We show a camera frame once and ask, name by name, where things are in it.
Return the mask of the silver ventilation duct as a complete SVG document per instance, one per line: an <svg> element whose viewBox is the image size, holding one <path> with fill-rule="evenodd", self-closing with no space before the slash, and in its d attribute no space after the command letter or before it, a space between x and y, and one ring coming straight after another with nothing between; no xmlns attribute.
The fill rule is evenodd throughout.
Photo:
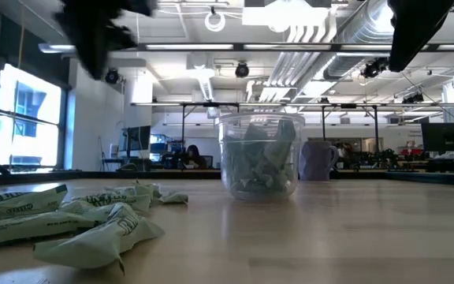
<svg viewBox="0 0 454 284"><path fill-rule="evenodd" d="M340 28L334 43L390 43L394 28L393 12L387 0L366 0L351 20ZM338 80L358 67L367 55L334 55L328 62L323 76Z"/></svg>

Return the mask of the black aluminium table frame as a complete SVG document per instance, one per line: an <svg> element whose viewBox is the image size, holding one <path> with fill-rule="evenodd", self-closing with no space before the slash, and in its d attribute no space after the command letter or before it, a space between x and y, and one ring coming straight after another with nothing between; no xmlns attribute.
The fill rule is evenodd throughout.
<svg viewBox="0 0 454 284"><path fill-rule="evenodd" d="M163 170L153 172L88 172L88 171L53 171L49 173L23 173L0 175L0 185L27 184L73 179L155 179L155 180L220 180L219 170ZM333 171L330 179L341 180L397 180L430 184L454 185L454 173L420 173L407 171Z"/></svg>

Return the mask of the person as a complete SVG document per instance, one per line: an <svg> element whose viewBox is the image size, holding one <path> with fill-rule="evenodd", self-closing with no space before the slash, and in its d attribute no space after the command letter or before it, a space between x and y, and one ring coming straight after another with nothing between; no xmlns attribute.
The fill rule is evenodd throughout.
<svg viewBox="0 0 454 284"><path fill-rule="evenodd" d="M193 170L206 170L207 161L200 155L199 149L196 145L192 144L187 147L187 157L185 158L184 165L186 169Z"/></svg>

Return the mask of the clear plastic cup bin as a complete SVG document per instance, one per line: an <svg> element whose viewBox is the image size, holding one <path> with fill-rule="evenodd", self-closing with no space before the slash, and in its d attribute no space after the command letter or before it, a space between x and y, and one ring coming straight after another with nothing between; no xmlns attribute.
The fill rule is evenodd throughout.
<svg viewBox="0 0 454 284"><path fill-rule="evenodd" d="M264 152L277 131L280 120L292 120L296 138L284 168L277 171ZM264 149L257 155L246 154L243 138L250 124L262 127L268 134ZM221 180L238 200L282 200L290 197L298 183L301 131L305 118L298 114L248 112L222 116L216 123L221 149Z"/></svg>

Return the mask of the black computer monitor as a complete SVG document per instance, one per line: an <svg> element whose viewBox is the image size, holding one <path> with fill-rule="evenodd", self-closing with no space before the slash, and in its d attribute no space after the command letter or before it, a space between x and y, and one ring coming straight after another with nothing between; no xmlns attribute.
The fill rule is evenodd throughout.
<svg viewBox="0 0 454 284"><path fill-rule="evenodd" d="M151 127L139 126L127 130L127 156L148 159L150 156Z"/></svg>
<svg viewBox="0 0 454 284"><path fill-rule="evenodd" d="M454 123L422 123L424 151L454 151Z"/></svg>

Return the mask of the purple ceramic mug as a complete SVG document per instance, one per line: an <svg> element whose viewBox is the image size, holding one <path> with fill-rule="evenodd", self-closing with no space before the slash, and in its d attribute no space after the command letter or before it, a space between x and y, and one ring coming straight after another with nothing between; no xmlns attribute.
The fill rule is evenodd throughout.
<svg viewBox="0 0 454 284"><path fill-rule="evenodd" d="M300 152L300 179L328 181L339 158L338 149L326 140L306 141Z"/></svg>

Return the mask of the black linear ceiling light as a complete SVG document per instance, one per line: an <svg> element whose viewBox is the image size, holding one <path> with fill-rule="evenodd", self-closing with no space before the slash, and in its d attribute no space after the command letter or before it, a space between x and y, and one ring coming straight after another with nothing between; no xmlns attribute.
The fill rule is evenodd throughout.
<svg viewBox="0 0 454 284"><path fill-rule="evenodd" d="M45 54L72 53L76 48L72 45L50 45L40 43L40 51ZM339 53L365 53L384 54L392 49L390 44L378 43L149 43L140 44L138 47L128 48L124 52L185 52L185 51L232 51L232 52L339 52ZM440 53L454 52L454 43L431 43L423 46L420 52Z"/></svg>

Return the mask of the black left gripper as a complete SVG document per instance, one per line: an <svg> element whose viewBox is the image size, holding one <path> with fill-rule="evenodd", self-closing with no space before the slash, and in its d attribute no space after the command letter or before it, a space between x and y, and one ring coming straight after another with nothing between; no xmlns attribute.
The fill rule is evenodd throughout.
<svg viewBox="0 0 454 284"><path fill-rule="evenodd" d="M114 21L124 11L152 17L156 0L61 0L55 20L77 57L93 79L100 79L107 61L107 47L136 47L131 30Z"/></svg>

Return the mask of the black metal workstation frame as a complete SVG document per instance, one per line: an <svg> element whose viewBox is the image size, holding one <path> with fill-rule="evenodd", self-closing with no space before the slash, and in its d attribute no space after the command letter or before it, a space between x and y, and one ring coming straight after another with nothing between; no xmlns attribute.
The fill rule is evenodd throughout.
<svg viewBox="0 0 454 284"><path fill-rule="evenodd" d="M405 107L416 107L416 108L427 108L427 107L439 107L442 110L445 110L448 107L447 103L229 103L229 102L170 102L170 103L130 103L133 107L181 107L182 108L182 123L181 130L184 134L184 120L185 120L185 109L186 107L235 107L237 112L240 112L241 108L248 107L319 107L321 113L321 127L322 127L322 139L326 138L326 115L325 109L332 107L334 110L339 109L356 109L361 108L364 111L368 112L369 109L372 109L374 112L374 132L375 139L378 140L378 110L380 107L388 108L405 108Z"/></svg>

